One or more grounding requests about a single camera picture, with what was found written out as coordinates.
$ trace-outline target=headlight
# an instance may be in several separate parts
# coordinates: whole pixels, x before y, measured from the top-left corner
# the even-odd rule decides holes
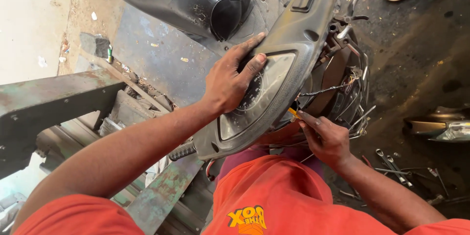
[[[436,137],[438,141],[470,141],[470,120],[446,122],[446,131]]]

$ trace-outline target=hand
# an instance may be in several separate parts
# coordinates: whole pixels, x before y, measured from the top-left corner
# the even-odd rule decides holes
[[[299,110],[299,125],[304,131],[310,150],[333,170],[339,170],[354,156],[349,151],[349,130],[325,117],[314,118]]]
[[[214,107],[218,114],[234,110],[242,101],[253,77],[266,63],[266,54],[257,54],[239,74],[238,65],[243,58],[264,39],[264,32],[248,41],[233,46],[218,60],[206,76],[206,92],[203,100]]]

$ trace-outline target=motorcycle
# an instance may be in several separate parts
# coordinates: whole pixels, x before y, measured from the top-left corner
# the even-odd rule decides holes
[[[339,0],[125,0],[181,30],[223,56],[260,32],[262,43],[240,64],[265,53],[267,63],[252,80],[240,105],[221,115],[169,154],[171,160],[197,153],[207,161],[263,148],[307,147],[296,111],[325,116],[349,129],[350,139],[366,134],[370,72],[350,25],[367,16],[337,15]]]

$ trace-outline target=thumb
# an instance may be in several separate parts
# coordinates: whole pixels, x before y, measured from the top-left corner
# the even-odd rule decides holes
[[[298,123],[304,131],[310,150],[314,153],[315,150],[321,148],[320,138],[317,136],[316,131],[307,123],[305,123],[304,121],[299,121]]]
[[[266,64],[266,54],[260,53],[255,55],[238,75],[239,82],[250,83],[253,77],[263,68],[264,64]]]

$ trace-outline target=orange t-shirt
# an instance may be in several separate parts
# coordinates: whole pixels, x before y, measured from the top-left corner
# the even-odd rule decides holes
[[[370,215],[333,205],[331,190],[307,166],[268,155],[235,167],[214,193],[204,235],[394,234]],[[422,225],[406,235],[469,234],[469,220]],[[124,209],[104,198],[72,195],[49,202],[14,235],[142,235]]]

